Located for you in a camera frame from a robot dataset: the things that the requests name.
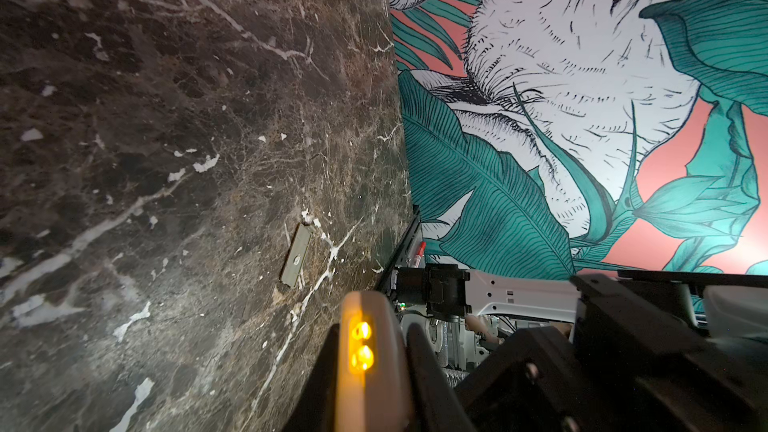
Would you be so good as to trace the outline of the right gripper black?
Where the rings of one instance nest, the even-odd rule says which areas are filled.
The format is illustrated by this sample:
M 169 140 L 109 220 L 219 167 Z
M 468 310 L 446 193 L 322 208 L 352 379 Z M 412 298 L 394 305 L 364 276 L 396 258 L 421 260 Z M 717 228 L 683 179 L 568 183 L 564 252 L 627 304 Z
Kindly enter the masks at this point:
M 479 431 L 763 431 L 767 379 L 624 285 L 575 277 L 574 335 L 507 339 L 457 387 Z

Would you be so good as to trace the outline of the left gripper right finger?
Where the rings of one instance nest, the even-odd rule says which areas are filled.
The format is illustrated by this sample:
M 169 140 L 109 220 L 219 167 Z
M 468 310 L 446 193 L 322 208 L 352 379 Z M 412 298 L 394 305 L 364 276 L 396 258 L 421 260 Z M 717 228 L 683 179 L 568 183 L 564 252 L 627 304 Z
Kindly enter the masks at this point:
M 417 324 L 407 329 L 406 356 L 415 411 L 415 419 L 406 431 L 473 431 L 424 330 Z

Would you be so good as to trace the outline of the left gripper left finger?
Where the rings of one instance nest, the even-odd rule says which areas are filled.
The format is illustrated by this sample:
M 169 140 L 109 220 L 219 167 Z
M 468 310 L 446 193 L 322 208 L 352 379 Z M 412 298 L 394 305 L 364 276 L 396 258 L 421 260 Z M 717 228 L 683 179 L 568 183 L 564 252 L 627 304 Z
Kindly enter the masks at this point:
M 339 325 L 333 324 L 283 431 L 334 430 L 338 351 Z

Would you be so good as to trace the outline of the white remote control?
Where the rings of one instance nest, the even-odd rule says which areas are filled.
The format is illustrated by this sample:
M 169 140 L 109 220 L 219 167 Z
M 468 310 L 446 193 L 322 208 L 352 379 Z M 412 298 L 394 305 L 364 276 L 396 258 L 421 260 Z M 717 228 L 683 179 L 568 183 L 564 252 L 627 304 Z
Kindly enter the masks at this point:
M 342 301 L 335 391 L 336 431 L 404 431 L 415 421 L 402 329 L 380 292 Z

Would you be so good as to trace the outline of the remote battery cover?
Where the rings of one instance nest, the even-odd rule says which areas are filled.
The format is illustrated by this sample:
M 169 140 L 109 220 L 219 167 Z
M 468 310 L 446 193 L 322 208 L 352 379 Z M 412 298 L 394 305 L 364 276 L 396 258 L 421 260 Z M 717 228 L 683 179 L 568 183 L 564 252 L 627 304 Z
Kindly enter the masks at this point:
M 296 286 L 311 238 L 311 228 L 300 223 L 296 228 L 289 251 L 286 255 L 280 276 L 282 284 L 288 287 Z

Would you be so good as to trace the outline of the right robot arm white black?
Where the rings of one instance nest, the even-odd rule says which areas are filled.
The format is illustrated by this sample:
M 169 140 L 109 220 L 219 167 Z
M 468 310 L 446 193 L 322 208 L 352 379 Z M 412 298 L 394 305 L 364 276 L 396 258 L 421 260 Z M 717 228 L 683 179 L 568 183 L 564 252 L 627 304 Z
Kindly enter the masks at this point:
M 520 326 L 457 385 L 416 371 L 428 431 L 763 431 L 765 349 L 714 343 L 648 301 L 633 277 L 566 282 L 453 265 L 402 268 L 397 298 L 438 319 Z

